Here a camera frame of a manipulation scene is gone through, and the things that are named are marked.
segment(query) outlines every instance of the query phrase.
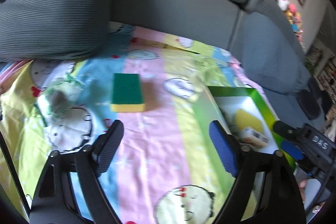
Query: green box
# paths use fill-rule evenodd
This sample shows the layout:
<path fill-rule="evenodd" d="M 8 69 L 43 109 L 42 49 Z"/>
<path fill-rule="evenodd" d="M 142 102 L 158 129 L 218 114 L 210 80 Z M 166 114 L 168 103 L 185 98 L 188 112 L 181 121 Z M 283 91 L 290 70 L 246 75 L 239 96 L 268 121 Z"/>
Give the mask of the green box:
<path fill-rule="evenodd" d="M 260 152 L 273 153 L 283 141 L 282 137 L 273 132 L 273 124 L 277 121 L 275 115 L 256 89 L 208 86 L 197 102 L 194 103 L 193 109 L 203 133 L 207 152 L 214 166 L 221 164 L 221 161 L 209 137 L 209 124 L 213 120 L 218 120 L 226 132 L 231 134 L 220 108 L 226 113 L 231 113 L 231 115 L 239 108 L 242 108 L 261 120 L 263 133 L 269 138 L 270 143 L 268 147 L 259 150 Z M 293 158 L 286 153 L 285 155 L 294 170 L 295 162 Z"/>

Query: green and yellow sponge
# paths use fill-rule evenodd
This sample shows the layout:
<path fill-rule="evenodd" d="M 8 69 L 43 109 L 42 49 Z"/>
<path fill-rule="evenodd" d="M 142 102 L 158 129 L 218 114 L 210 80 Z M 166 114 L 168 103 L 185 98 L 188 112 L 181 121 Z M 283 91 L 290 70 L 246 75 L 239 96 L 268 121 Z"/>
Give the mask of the green and yellow sponge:
<path fill-rule="evenodd" d="M 138 74 L 114 74 L 111 109 L 114 112 L 145 111 L 145 103 Z"/>

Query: cartoon character print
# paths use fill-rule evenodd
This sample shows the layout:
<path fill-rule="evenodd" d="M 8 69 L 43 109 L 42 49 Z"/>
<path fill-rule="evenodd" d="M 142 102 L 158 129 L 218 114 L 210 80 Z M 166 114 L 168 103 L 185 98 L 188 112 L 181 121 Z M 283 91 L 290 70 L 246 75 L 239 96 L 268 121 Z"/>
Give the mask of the cartoon character print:
<path fill-rule="evenodd" d="M 41 88 L 48 75 L 60 64 L 58 60 L 36 59 L 31 63 L 30 73 L 34 85 Z"/>
<path fill-rule="evenodd" d="M 166 92 L 183 99 L 189 99 L 196 94 L 193 83 L 179 77 L 170 78 L 164 81 L 162 86 Z"/>
<path fill-rule="evenodd" d="M 53 150 L 61 153 L 76 152 L 89 142 L 92 117 L 83 107 L 68 110 L 58 122 L 45 128 L 45 137 Z"/>
<path fill-rule="evenodd" d="M 220 48 L 219 51 L 220 51 L 221 55 L 224 56 L 224 57 L 230 57 L 231 56 L 231 53 L 227 50 L 224 50 L 224 49 Z"/>
<path fill-rule="evenodd" d="M 110 21 L 108 26 L 109 33 L 119 33 L 119 34 L 125 34 L 125 35 L 132 35 L 134 31 L 133 25 L 128 25 L 120 22 L 114 22 Z"/>
<path fill-rule="evenodd" d="M 204 224 L 213 217 L 214 193 L 185 185 L 166 193 L 155 207 L 157 224 Z"/>
<path fill-rule="evenodd" d="M 148 50 L 132 50 L 128 52 L 128 58 L 131 59 L 142 59 L 142 60 L 151 60 L 159 58 L 159 55 L 155 52 Z"/>
<path fill-rule="evenodd" d="M 233 76 L 232 77 L 232 82 L 233 84 L 236 86 L 236 87 L 239 87 L 239 88 L 251 88 L 250 85 L 248 85 L 247 82 L 241 82 L 237 76 Z"/>
<path fill-rule="evenodd" d="M 194 41 L 185 37 L 178 37 L 176 42 L 179 43 L 184 48 L 190 48 L 194 45 Z"/>
<path fill-rule="evenodd" d="M 34 97 L 38 97 L 46 89 L 47 80 L 52 72 L 58 70 L 53 78 L 64 77 L 66 73 L 73 72 L 76 63 L 73 61 L 60 62 L 58 60 L 36 59 L 30 66 L 31 80 L 34 86 L 31 91 Z"/>

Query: yellow sponge in box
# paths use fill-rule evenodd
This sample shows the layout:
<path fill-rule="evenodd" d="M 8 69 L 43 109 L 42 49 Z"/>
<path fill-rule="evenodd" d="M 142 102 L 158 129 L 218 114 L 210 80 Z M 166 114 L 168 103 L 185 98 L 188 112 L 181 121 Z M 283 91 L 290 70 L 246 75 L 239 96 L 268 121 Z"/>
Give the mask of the yellow sponge in box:
<path fill-rule="evenodd" d="M 114 112 L 145 111 L 145 103 L 138 74 L 114 74 L 111 109 Z"/>
<path fill-rule="evenodd" d="M 241 108 L 236 112 L 235 123 L 239 131 L 242 131 L 246 127 L 250 127 L 261 134 L 263 133 L 263 123 L 257 117 Z"/>

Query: cardboard box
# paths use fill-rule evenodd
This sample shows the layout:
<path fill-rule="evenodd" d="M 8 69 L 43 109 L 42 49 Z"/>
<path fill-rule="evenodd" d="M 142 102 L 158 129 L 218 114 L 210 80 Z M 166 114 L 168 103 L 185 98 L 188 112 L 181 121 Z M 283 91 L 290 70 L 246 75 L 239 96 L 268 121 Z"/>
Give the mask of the cardboard box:
<path fill-rule="evenodd" d="M 231 134 L 222 112 L 225 112 L 226 115 L 232 118 L 240 108 L 254 115 L 262 122 L 263 132 L 261 133 L 269 139 L 269 144 L 267 147 L 258 150 L 259 152 L 273 154 L 275 150 L 278 150 L 278 145 L 280 145 L 283 140 L 282 137 L 273 133 L 272 128 L 276 118 L 256 89 L 222 86 L 206 87 L 197 102 L 193 104 L 193 109 L 202 131 L 209 159 L 214 165 L 219 179 L 223 177 L 223 167 L 209 137 L 209 124 L 213 120 L 218 120 L 224 130 L 228 134 Z M 293 159 L 289 155 L 286 155 L 286 158 L 291 167 L 295 169 Z M 260 194 L 262 178 L 262 174 L 256 174 L 254 190 L 256 197 Z"/>

